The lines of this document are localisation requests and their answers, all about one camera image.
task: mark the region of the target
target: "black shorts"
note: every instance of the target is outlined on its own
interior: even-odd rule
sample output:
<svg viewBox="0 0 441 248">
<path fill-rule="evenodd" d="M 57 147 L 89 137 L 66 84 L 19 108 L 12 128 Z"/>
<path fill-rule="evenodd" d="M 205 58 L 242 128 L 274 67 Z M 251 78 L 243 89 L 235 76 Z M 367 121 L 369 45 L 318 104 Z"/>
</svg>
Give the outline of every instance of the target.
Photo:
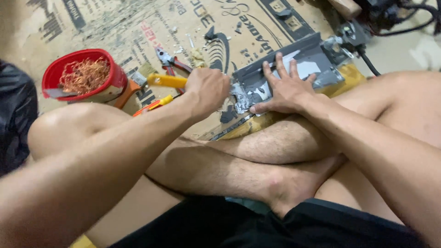
<svg viewBox="0 0 441 248">
<path fill-rule="evenodd" d="M 308 199 L 283 219 L 223 197 L 191 197 L 111 248 L 422 247 L 407 227 L 340 204 Z"/>
</svg>

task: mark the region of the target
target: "pliers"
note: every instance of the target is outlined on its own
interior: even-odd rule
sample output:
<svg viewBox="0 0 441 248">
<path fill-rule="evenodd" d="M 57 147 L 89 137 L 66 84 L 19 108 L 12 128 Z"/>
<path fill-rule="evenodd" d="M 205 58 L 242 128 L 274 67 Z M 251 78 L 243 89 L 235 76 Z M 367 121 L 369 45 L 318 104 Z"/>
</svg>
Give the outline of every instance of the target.
<svg viewBox="0 0 441 248">
<path fill-rule="evenodd" d="M 167 70 L 168 75 L 176 76 L 172 66 L 175 66 L 183 71 L 187 71 L 188 73 L 191 73 L 193 71 L 191 67 L 179 61 L 177 57 L 170 56 L 170 54 L 164 51 L 163 49 L 157 47 L 155 48 L 155 50 L 156 50 L 156 55 L 158 56 L 159 60 L 162 62 L 162 68 L 164 70 Z M 181 94 L 184 93 L 184 89 L 177 89 L 177 90 Z"/>
</svg>

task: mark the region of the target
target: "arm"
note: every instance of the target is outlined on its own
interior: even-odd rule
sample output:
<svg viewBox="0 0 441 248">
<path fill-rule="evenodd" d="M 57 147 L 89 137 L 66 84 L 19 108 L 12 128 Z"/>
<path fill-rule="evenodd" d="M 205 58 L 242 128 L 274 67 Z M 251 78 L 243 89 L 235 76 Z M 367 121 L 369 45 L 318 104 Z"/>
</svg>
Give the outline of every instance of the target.
<svg viewBox="0 0 441 248">
<path fill-rule="evenodd" d="M 441 151 L 404 133 L 366 119 L 324 95 L 315 94 L 291 64 L 291 77 L 277 64 L 273 100 L 252 111 L 300 113 L 323 131 L 369 179 L 393 212 L 430 245 L 441 238 Z M 420 170 L 420 164 L 430 169 Z"/>
<path fill-rule="evenodd" d="M 225 100 L 229 77 L 198 69 L 152 112 L 0 180 L 0 246 L 66 247 L 111 210 L 158 155 Z"/>
</svg>

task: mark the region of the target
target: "black cloth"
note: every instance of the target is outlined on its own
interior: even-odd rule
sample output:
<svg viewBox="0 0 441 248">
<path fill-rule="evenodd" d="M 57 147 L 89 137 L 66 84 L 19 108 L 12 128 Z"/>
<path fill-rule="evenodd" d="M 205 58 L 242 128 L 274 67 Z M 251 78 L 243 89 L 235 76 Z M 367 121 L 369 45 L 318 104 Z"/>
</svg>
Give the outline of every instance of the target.
<svg viewBox="0 0 441 248">
<path fill-rule="evenodd" d="M 18 168 L 29 156 L 27 135 L 37 117 L 34 82 L 0 60 L 0 176 Z"/>
<path fill-rule="evenodd" d="M 281 220 L 222 197 L 193 197 L 111 248 L 423 246 L 403 225 L 323 200 L 308 199 Z"/>
</svg>

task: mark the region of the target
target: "black bag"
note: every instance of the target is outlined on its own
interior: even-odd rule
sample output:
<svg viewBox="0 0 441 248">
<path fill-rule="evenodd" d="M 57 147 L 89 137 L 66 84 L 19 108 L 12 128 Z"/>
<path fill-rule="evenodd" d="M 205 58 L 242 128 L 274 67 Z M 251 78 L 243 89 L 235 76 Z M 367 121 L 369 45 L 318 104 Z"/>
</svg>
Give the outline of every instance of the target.
<svg viewBox="0 0 441 248">
<path fill-rule="evenodd" d="M 38 117 L 33 80 L 0 60 L 0 176 L 23 164 L 29 156 L 27 134 Z"/>
</svg>

